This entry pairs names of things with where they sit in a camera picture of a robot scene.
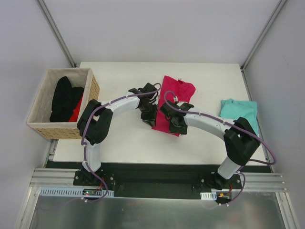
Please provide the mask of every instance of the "black joint housing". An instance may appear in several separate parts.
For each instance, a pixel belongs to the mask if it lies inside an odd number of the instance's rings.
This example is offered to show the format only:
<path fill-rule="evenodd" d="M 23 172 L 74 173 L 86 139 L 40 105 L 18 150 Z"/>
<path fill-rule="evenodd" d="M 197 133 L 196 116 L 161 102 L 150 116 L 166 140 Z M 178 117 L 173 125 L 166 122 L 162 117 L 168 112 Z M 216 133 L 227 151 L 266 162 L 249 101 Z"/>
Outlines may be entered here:
<path fill-rule="evenodd" d="M 221 175 L 219 175 L 217 172 L 215 172 L 209 177 L 206 177 L 204 182 L 210 188 L 222 190 L 228 181 L 224 179 Z"/>
<path fill-rule="evenodd" d="M 77 123 L 77 128 L 80 130 L 81 136 L 85 131 L 85 127 L 91 113 L 99 106 L 101 106 L 101 103 L 95 99 L 92 99 L 88 102 Z M 97 121 L 95 119 L 91 119 L 85 136 L 91 145 L 98 144 L 106 138 L 108 135 L 112 115 L 112 110 L 107 108 L 101 108 L 94 114 L 94 116 L 99 116 L 99 119 Z"/>
<path fill-rule="evenodd" d="M 247 119 L 239 117 L 234 122 L 239 128 L 256 135 Z M 231 161 L 240 166 L 245 166 L 247 164 L 261 144 L 255 138 L 235 129 L 234 127 L 225 131 L 224 142 L 228 157 Z"/>
<path fill-rule="evenodd" d="M 157 88 L 153 86 L 151 83 L 147 83 L 143 88 L 135 89 L 132 88 L 129 92 L 134 94 L 141 94 L 147 92 L 155 92 Z M 141 119 L 144 123 L 150 126 L 156 126 L 156 117 L 158 106 L 153 104 L 151 99 L 155 96 L 156 93 L 147 94 L 147 95 L 139 95 L 138 98 L 140 99 L 138 108 L 141 111 Z"/>
<path fill-rule="evenodd" d="M 167 100 L 167 102 L 171 106 L 182 111 L 188 111 L 190 108 L 194 107 L 189 103 L 183 103 L 181 106 L 178 106 L 177 104 L 172 103 L 170 100 Z M 165 119 L 170 121 L 170 133 L 181 135 L 187 134 L 187 125 L 184 121 L 184 116 L 186 113 L 173 110 L 167 103 L 164 103 L 161 106 L 160 111 L 165 115 Z"/>

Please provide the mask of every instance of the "red clothing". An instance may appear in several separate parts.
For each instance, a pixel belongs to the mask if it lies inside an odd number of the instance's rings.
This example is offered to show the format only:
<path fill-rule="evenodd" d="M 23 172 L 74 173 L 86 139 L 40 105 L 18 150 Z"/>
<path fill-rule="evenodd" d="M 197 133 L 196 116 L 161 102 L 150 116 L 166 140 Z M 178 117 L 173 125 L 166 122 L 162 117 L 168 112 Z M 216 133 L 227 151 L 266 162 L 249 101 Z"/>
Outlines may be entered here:
<path fill-rule="evenodd" d="M 81 96 L 80 101 L 77 103 L 76 108 L 73 110 L 73 114 L 70 117 L 69 122 L 77 122 L 77 118 L 78 118 L 78 115 L 79 115 L 80 109 L 81 109 L 81 101 L 82 101 L 82 96 Z"/>
<path fill-rule="evenodd" d="M 167 91 L 172 91 L 178 97 L 179 102 L 189 102 L 192 95 L 195 93 L 196 88 L 191 83 L 186 83 L 181 80 L 175 80 L 169 76 L 164 76 L 162 88 L 160 91 L 160 99 L 158 102 L 158 112 L 156 118 L 156 127 L 153 127 L 153 130 L 159 130 L 165 133 L 169 133 L 170 122 L 165 119 L 165 115 L 160 111 L 160 107 L 165 103 L 164 94 Z M 168 93 L 166 100 L 174 102 L 173 95 Z"/>

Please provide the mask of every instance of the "black mounting plate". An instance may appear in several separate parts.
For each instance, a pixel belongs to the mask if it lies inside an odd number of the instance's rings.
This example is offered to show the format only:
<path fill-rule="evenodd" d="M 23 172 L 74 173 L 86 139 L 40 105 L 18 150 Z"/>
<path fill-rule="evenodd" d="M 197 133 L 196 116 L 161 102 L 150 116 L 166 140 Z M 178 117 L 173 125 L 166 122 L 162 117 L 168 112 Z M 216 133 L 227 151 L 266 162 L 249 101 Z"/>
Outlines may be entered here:
<path fill-rule="evenodd" d="M 115 197 L 200 199 L 201 192 L 211 192 L 204 183 L 214 172 L 211 168 L 215 167 L 103 163 L 97 174 L 104 178 L 109 190 L 114 190 Z M 76 171 L 73 184 L 98 187 L 100 180 L 87 173 L 85 169 Z M 233 175 L 224 189 L 229 189 L 230 184 L 233 189 L 241 189 L 240 176 Z"/>

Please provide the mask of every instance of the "magenta cloth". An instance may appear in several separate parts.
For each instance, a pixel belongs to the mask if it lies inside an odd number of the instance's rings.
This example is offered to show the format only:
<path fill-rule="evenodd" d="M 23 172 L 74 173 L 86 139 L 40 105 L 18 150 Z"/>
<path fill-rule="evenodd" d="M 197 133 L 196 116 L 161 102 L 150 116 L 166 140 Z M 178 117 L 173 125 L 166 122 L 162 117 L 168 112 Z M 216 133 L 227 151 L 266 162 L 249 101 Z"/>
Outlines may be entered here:
<path fill-rule="evenodd" d="M 170 122 L 165 119 L 165 115 L 160 111 L 160 107 L 165 103 L 164 94 L 167 91 L 172 91 L 178 97 L 179 102 L 189 102 L 192 95 L 195 93 L 196 88 L 191 83 L 186 83 L 181 80 L 175 80 L 172 77 L 164 76 L 162 88 L 160 91 L 160 99 L 158 102 L 158 112 L 156 118 L 156 127 L 153 130 L 159 130 L 165 133 L 170 132 Z M 168 93 L 166 96 L 167 100 L 174 102 L 173 95 Z"/>

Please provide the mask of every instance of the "metal frame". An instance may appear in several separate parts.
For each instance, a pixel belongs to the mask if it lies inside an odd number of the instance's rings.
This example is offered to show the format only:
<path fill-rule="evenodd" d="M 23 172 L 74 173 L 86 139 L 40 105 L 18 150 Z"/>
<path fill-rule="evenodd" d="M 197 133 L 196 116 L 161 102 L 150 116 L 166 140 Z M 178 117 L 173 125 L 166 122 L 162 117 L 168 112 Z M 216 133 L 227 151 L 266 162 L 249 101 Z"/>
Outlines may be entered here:
<path fill-rule="evenodd" d="M 30 228 L 40 191 L 41 187 L 29 187 L 16 228 Z"/>
<path fill-rule="evenodd" d="M 27 197 L 21 209 L 17 228 L 28 229 L 41 191 L 41 187 L 68 187 L 74 186 L 73 180 L 77 169 L 50 169 L 37 168 L 34 170 Z M 273 192 L 278 198 L 283 221 L 287 229 L 300 228 L 291 207 L 285 179 L 278 173 L 244 173 L 246 175 L 245 192 Z"/>
<path fill-rule="evenodd" d="M 77 169 L 37 168 L 34 170 L 30 187 L 83 187 L 74 186 L 74 175 Z M 282 174 L 279 173 L 244 173 L 247 192 L 287 192 Z"/>
<path fill-rule="evenodd" d="M 253 45 L 249 55 L 247 56 L 244 64 L 242 65 L 242 71 L 243 72 L 248 67 L 250 61 L 252 60 L 252 58 L 256 54 L 258 48 L 262 44 L 262 41 L 265 39 L 266 35 L 268 34 L 268 32 L 270 31 L 271 27 L 273 26 L 275 20 L 278 18 L 278 16 L 282 12 L 282 10 L 284 9 L 284 6 L 286 5 L 286 3 L 288 1 L 289 0 L 280 0 L 278 2 L 277 6 L 275 7 L 274 11 L 272 12 L 270 18 L 268 19 L 266 25 L 264 26 L 262 32 L 259 34 L 258 38 L 256 39 L 256 41 L 255 41 L 255 43 L 254 43 L 254 45 Z"/>
<path fill-rule="evenodd" d="M 55 37 L 55 39 L 57 40 L 63 54 L 65 55 L 65 57 L 67 58 L 69 64 L 71 65 L 72 68 L 76 68 L 76 63 L 61 35 L 61 33 L 59 32 L 57 25 L 46 5 L 46 3 L 44 2 L 44 0 L 36 0 L 39 8 L 41 9 L 41 12 L 43 14 L 43 16 L 45 17 L 47 23 L 49 24 L 49 27 L 51 29 L 51 31 L 53 32 L 53 35 Z"/>

